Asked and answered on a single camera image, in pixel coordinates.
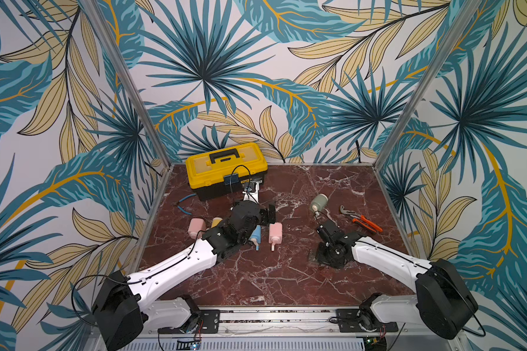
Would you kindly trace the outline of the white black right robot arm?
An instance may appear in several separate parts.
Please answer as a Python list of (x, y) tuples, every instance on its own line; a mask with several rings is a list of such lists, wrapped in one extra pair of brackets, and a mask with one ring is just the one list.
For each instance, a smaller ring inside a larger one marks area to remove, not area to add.
[(316, 231), (322, 240), (316, 253), (319, 263), (334, 269), (353, 261), (365, 264), (412, 292), (399, 296), (376, 293), (360, 305), (354, 317), (341, 318), (341, 323), (354, 323), (368, 332), (391, 323), (411, 323), (451, 340), (474, 319), (478, 303), (448, 260), (430, 262), (404, 254), (358, 232), (346, 233), (332, 220), (321, 223)]

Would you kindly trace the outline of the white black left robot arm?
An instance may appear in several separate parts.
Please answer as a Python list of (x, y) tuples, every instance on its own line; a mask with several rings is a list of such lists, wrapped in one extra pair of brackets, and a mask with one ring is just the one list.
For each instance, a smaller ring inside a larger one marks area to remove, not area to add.
[(173, 330), (194, 333), (201, 325), (201, 312), (188, 295), (168, 307), (155, 301), (186, 279), (216, 266), (252, 244), (257, 227), (275, 223), (274, 206), (259, 204), (260, 181), (251, 181), (244, 198), (216, 226), (200, 230), (192, 245), (150, 268), (124, 275), (115, 271), (102, 284), (91, 307), (107, 350), (120, 350), (143, 331)]

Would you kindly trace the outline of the green pencil sharpener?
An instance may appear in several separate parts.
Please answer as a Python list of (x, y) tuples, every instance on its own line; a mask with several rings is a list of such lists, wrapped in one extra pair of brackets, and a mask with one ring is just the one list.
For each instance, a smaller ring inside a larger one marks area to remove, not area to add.
[(318, 194), (310, 203), (310, 211), (315, 216), (329, 216), (325, 208), (328, 203), (328, 197), (325, 194)]

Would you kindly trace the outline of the pink sharpener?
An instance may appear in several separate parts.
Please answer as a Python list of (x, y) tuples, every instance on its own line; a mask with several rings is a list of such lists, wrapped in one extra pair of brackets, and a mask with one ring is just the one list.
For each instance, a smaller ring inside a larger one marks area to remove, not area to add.
[(190, 220), (188, 235), (193, 240), (198, 240), (206, 232), (206, 222), (202, 218), (193, 218)]
[(269, 244), (271, 251), (274, 252), (277, 245), (283, 242), (283, 225), (275, 222), (269, 225)]

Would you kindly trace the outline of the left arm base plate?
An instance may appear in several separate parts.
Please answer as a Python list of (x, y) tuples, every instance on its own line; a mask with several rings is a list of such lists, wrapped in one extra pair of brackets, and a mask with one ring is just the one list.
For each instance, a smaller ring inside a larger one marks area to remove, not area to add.
[(182, 334), (216, 334), (219, 331), (220, 315), (219, 309), (203, 309), (193, 312), (184, 325), (178, 327), (176, 331)]

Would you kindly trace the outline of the blue pencil sharpener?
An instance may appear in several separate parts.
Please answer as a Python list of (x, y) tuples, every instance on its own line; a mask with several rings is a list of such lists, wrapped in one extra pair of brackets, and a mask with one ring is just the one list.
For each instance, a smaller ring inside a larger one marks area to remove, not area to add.
[(250, 235), (249, 241), (253, 244), (256, 251), (259, 251), (261, 244), (261, 226), (257, 225), (252, 234)]

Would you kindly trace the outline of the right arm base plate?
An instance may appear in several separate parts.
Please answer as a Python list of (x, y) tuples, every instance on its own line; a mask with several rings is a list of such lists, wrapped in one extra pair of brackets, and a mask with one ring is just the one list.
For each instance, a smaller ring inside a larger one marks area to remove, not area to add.
[(341, 333), (392, 333), (399, 331), (397, 323), (382, 323), (366, 309), (337, 309), (329, 322), (336, 324)]

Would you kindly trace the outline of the yellow pencil sharpener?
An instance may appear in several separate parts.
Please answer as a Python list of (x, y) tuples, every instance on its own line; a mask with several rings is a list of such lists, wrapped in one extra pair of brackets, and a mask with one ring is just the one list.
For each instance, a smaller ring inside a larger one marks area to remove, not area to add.
[(215, 228), (216, 226), (218, 226), (222, 222), (222, 220), (223, 219), (221, 217), (215, 217), (212, 220), (211, 228)]

